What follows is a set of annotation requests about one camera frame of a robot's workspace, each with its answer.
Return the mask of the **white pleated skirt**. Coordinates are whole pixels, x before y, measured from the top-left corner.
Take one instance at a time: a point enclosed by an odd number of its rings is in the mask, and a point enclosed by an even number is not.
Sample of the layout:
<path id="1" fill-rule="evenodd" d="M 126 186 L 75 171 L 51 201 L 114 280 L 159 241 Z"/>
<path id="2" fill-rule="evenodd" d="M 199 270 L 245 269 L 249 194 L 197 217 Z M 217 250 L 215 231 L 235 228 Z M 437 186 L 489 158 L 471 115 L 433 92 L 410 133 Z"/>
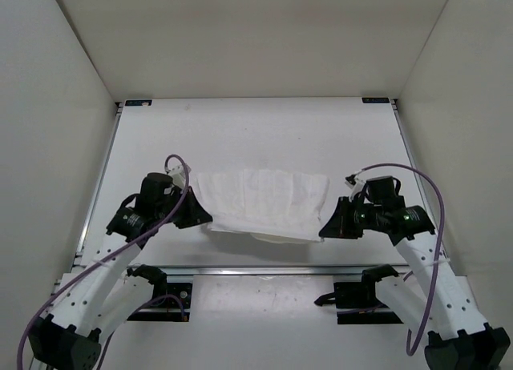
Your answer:
<path id="1" fill-rule="evenodd" d="M 211 231 L 250 234 L 270 243 L 321 243 L 325 175 L 244 169 L 199 173 L 192 188 L 212 217 Z"/>

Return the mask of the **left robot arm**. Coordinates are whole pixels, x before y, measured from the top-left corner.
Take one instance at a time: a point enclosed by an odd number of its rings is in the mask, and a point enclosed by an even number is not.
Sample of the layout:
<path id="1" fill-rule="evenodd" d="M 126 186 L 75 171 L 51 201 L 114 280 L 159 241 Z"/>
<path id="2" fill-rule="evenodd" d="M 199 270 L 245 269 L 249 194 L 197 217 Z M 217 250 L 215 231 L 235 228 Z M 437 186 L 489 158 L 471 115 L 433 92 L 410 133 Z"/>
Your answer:
<path id="1" fill-rule="evenodd" d="M 171 298 L 183 310 L 168 293 L 163 270 L 131 263 L 162 226 L 185 229 L 210 221 L 186 167 L 147 174 L 139 192 L 120 204 L 95 258 L 29 323 L 23 341 L 34 358 L 54 369 L 92 369 L 117 327 L 141 308 Z"/>

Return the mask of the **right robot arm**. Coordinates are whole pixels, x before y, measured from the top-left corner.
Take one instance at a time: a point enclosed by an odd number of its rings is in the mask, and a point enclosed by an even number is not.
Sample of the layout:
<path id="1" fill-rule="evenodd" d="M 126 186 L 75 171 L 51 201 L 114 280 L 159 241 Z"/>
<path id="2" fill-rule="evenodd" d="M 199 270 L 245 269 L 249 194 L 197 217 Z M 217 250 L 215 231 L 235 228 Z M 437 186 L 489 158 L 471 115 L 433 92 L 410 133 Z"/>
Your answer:
<path id="1" fill-rule="evenodd" d="M 322 238 L 359 239 L 365 231 L 386 235 L 407 262 L 423 294 L 389 264 L 366 269 L 357 288 L 321 296 L 316 305 L 339 303 L 343 296 L 360 299 L 370 312 L 388 307 L 420 337 L 408 337 L 411 348 L 423 348 L 431 369 L 497 369 L 511 345 L 504 328 L 493 328 L 466 294 L 453 272 L 440 240 L 441 228 L 420 206 L 408 207 L 401 183 L 392 176 L 362 181 L 347 177 L 352 189 L 341 197 Z"/>

